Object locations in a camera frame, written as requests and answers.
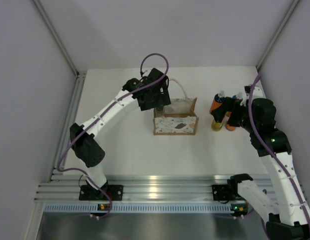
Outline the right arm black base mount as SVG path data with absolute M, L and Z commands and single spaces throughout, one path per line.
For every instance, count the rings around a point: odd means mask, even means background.
M 229 201 L 242 201 L 243 198 L 234 194 L 227 184 L 214 184 L 211 186 L 213 200 L 220 203 L 228 203 Z

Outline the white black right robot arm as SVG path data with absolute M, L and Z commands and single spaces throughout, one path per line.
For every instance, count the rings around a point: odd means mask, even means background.
M 240 100 L 225 97 L 211 113 L 217 123 L 230 113 L 227 123 L 249 133 L 251 145 L 269 174 L 276 201 L 247 173 L 230 177 L 228 194 L 250 203 L 262 219 L 269 239 L 310 240 L 310 208 L 298 183 L 288 138 L 275 126 L 273 102 L 255 98 L 242 104 Z

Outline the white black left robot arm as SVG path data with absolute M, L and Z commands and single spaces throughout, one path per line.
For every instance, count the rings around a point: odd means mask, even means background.
M 141 111 L 162 110 L 170 105 L 168 81 L 168 76 L 153 68 L 141 79 L 128 80 L 115 98 L 91 119 L 70 127 L 70 140 L 74 143 L 71 148 L 87 168 L 90 194 L 95 199 L 102 200 L 108 193 L 108 182 L 101 165 L 105 157 L 102 139 L 129 112 L 137 108 Z

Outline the orange bottle with white cap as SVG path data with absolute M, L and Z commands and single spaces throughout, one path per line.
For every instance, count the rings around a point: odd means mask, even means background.
M 214 96 L 214 99 L 212 101 L 209 113 L 212 114 L 212 111 L 217 109 L 218 107 L 221 106 L 221 104 L 224 102 L 226 96 L 225 96 L 225 92 L 223 90 L 221 90 L 219 93 L 217 93 Z

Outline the tall orange spray bottle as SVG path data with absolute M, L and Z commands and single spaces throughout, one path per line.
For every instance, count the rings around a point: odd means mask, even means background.
M 232 98 L 235 100 L 242 100 L 243 99 L 242 92 L 240 91 L 239 93 L 235 94 Z

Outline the yellow bottle with red cap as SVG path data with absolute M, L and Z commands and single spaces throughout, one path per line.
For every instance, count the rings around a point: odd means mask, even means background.
M 215 120 L 212 121 L 212 124 L 211 124 L 211 129 L 215 132 L 218 132 L 222 129 L 223 127 L 223 121 L 221 122 L 217 122 Z

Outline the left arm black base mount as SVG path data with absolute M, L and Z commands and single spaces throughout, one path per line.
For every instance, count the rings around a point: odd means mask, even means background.
M 123 198 L 122 185 L 108 185 L 103 191 L 110 197 L 112 201 L 121 201 Z M 79 193 L 80 201 L 107 201 L 107 197 L 99 190 L 94 189 L 90 185 L 82 185 Z

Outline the clear jar with dark lid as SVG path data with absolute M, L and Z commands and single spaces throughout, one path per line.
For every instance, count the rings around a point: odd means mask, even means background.
M 165 117 L 164 107 L 157 107 L 154 109 L 154 118 L 162 118 Z

